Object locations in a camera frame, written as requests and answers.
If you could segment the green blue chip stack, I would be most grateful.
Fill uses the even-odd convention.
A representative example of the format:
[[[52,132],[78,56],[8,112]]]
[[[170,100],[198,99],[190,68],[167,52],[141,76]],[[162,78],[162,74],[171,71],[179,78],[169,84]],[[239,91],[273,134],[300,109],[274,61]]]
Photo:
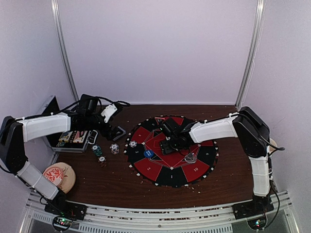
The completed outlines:
[[[103,154],[100,146],[98,146],[98,145],[93,145],[92,146],[92,151],[93,151],[94,155],[97,156],[97,157],[101,157],[102,154]]]

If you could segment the white grey poker chip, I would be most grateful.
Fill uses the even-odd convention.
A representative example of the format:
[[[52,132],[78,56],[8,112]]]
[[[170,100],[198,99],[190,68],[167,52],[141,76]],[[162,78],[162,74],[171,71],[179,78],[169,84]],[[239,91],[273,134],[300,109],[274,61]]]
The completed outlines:
[[[136,141],[131,141],[131,142],[129,143],[129,145],[130,145],[130,147],[134,148],[134,147],[137,146],[137,142],[136,142]]]

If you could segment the brown red chip stack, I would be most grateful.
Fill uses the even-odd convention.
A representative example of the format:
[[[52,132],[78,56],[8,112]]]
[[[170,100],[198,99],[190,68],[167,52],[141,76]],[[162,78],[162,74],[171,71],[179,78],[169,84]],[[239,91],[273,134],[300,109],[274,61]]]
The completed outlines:
[[[107,165],[106,157],[104,157],[104,156],[98,157],[98,163],[99,163],[100,167],[105,167]]]

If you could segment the grey card deck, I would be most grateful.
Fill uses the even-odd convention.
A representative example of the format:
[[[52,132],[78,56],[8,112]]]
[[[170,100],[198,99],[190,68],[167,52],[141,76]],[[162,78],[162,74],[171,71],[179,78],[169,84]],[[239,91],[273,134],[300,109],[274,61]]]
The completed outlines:
[[[126,134],[126,130],[121,126],[114,127],[112,130],[112,140],[116,141]]]

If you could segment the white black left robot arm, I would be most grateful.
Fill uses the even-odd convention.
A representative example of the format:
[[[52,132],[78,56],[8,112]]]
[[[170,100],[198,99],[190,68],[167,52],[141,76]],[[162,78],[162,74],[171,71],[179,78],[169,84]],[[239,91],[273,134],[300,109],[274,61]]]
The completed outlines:
[[[98,112],[96,108],[102,100],[102,97],[83,94],[78,101],[62,110],[22,118],[6,116],[2,122],[0,159],[5,165],[2,170],[13,174],[38,193],[46,201],[45,211],[48,213],[83,220],[86,206],[68,202],[65,192],[29,162],[24,144],[36,138],[69,131],[96,130],[108,140],[122,137],[124,130],[112,127],[109,121],[130,104],[122,100],[105,99],[109,105]]]

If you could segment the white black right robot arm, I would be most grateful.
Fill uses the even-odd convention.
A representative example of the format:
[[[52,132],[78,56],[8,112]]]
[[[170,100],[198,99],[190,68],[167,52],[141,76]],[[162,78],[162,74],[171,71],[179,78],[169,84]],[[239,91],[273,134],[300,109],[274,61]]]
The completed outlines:
[[[197,121],[184,127],[169,118],[160,124],[160,128],[166,137],[160,142],[163,154],[180,152],[213,139],[238,138],[251,163],[254,187],[251,201],[233,205],[236,218],[273,210],[270,199],[271,156],[284,148],[272,144],[268,125],[250,107],[242,107],[220,119]]]

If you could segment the blue small blind button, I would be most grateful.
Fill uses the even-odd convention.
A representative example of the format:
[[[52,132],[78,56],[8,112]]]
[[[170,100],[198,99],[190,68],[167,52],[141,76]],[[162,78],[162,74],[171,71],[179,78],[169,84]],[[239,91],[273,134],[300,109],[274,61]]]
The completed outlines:
[[[146,158],[152,158],[154,156],[154,152],[152,150],[145,150],[143,155]]]

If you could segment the clear dealer button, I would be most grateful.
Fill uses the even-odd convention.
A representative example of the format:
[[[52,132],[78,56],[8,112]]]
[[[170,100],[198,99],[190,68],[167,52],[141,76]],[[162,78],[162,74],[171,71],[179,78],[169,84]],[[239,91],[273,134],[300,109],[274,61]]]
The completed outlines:
[[[184,160],[190,164],[193,164],[196,162],[197,157],[194,153],[189,153],[188,155],[185,156]]]

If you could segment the round red black poker mat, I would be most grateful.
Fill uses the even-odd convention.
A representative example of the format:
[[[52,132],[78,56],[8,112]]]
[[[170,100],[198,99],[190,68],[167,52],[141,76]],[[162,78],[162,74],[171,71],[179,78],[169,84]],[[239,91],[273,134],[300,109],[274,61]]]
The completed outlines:
[[[218,162],[217,142],[209,140],[166,153],[167,138],[160,124],[167,119],[173,120],[176,128],[195,122],[184,116],[164,115],[139,123],[125,141],[123,153],[129,167],[156,186],[182,187],[205,179]]]

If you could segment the red playing card box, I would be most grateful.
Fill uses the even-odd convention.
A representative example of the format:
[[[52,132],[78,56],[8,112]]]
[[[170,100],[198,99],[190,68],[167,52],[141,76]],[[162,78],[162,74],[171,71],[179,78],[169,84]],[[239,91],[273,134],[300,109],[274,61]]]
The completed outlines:
[[[73,143],[83,143],[87,138],[89,131],[77,131],[74,138]]]

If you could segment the aluminium poker case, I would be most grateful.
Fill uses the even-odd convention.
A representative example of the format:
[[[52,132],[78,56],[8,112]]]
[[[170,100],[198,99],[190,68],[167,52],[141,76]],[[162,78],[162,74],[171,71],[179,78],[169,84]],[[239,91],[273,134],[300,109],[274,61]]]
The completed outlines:
[[[43,105],[37,111],[37,114],[45,114],[50,112],[56,112],[59,110],[59,105],[55,95],[50,95]],[[84,153],[88,145],[93,146],[98,137],[98,132],[95,130],[89,131],[87,138],[83,143],[73,143],[73,138],[77,131],[72,131],[72,136],[70,141],[66,143],[63,147],[57,147],[58,139],[62,133],[55,133],[42,137],[45,144],[51,148],[54,152],[73,152],[73,153]]]

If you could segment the yellow playing card box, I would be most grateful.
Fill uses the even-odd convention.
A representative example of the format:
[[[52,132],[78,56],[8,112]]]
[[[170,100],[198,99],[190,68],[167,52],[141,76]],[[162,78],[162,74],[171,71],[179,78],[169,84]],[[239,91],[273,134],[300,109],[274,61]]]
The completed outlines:
[[[70,138],[72,136],[72,132],[65,132],[62,133],[60,138],[58,139],[57,147],[63,147],[66,143],[70,141]]]

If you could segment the beige red patterned bowl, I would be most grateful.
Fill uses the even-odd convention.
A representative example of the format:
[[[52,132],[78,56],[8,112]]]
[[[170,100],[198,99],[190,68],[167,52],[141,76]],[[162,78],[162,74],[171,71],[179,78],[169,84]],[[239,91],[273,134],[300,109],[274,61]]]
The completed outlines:
[[[63,162],[55,163],[43,172],[43,176],[67,194],[74,186],[76,174],[73,168]]]

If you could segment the beige ceramic mug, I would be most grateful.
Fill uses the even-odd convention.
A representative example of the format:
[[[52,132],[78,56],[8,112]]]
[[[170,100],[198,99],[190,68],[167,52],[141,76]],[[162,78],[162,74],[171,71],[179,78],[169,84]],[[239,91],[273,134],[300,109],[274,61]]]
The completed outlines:
[[[267,155],[271,156],[275,151],[277,151],[277,149],[278,146],[276,142],[270,138],[267,142],[267,149],[266,149]]]

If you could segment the right aluminium frame post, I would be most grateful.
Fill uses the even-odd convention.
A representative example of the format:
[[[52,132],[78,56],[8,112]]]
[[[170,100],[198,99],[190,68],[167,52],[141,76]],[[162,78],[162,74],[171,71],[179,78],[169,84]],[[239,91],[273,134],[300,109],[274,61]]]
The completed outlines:
[[[259,43],[260,43],[260,38],[261,38],[265,5],[266,5],[265,0],[257,1],[257,8],[256,8],[256,13],[255,13],[255,19],[254,19],[253,32],[252,32],[249,52],[248,52],[248,56],[246,59],[246,65],[245,65],[243,76],[242,76],[242,82],[241,82],[238,96],[235,102],[235,107],[238,110],[241,109],[243,102],[245,100],[248,87],[250,84],[250,80],[252,77],[253,68],[255,66],[255,57],[256,57],[257,50],[259,48]]]

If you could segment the aluminium frame post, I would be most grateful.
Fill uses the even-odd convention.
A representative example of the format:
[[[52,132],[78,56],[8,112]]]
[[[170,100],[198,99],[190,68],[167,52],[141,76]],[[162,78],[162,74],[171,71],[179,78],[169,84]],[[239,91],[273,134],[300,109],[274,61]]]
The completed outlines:
[[[61,22],[61,16],[60,16],[60,11],[59,11],[59,2],[57,0],[51,0],[51,7],[52,7],[52,15],[56,27],[56,32],[57,32],[57,37],[59,41],[59,47],[61,51],[61,57],[63,61],[63,66],[65,69],[65,74],[67,81],[69,83],[69,89],[70,92],[73,96],[73,99],[75,101],[79,100],[79,95],[77,92],[77,88],[73,79],[70,63],[69,63],[69,57],[66,49],[66,43],[65,43],[65,38],[63,34],[63,28],[62,28],[62,22]]]
[[[254,19],[253,32],[252,32],[249,52],[248,52],[248,56],[246,59],[246,65],[245,65],[243,76],[242,76],[242,82],[241,82],[238,96],[235,102],[235,107],[238,110],[241,109],[243,102],[245,100],[248,87],[250,84],[250,80],[252,77],[253,68],[255,66],[255,57],[256,57],[257,50],[259,48],[259,43],[260,43],[260,38],[261,38],[265,5],[266,5],[265,0],[257,1],[257,8],[256,8],[256,13],[255,13],[255,19]]]

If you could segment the aluminium front rail base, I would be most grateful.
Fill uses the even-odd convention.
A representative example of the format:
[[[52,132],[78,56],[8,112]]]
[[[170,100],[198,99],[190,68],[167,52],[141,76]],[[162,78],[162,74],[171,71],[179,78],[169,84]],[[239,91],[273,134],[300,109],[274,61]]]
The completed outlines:
[[[298,233],[294,207],[288,192],[272,195],[274,209],[237,219],[233,204],[179,209],[133,209],[86,206],[84,220],[67,233],[256,233],[257,219],[266,220],[265,233]]]

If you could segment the left aluminium frame post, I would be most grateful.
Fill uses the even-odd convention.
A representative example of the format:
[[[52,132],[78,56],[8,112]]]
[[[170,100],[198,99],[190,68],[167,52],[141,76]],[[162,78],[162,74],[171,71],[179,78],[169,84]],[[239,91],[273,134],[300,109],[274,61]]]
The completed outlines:
[[[63,28],[62,28],[62,22],[61,22],[61,16],[60,16],[60,11],[59,11],[59,2],[57,0],[51,0],[51,7],[52,7],[52,15],[56,27],[56,32],[57,32],[57,37],[59,41],[59,47],[61,51],[61,57],[63,61],[63,66],[65,69],[65,74],[67,81],[69,83],[69,89],[70,92],[73,96],[73,99],[75,101],[79,100],[79,95],[77,92],[77,88],[73,79],[70,63],[69,63],[69,57],[66,49],[66,43],[65,43],[65,38],[63,34]]]

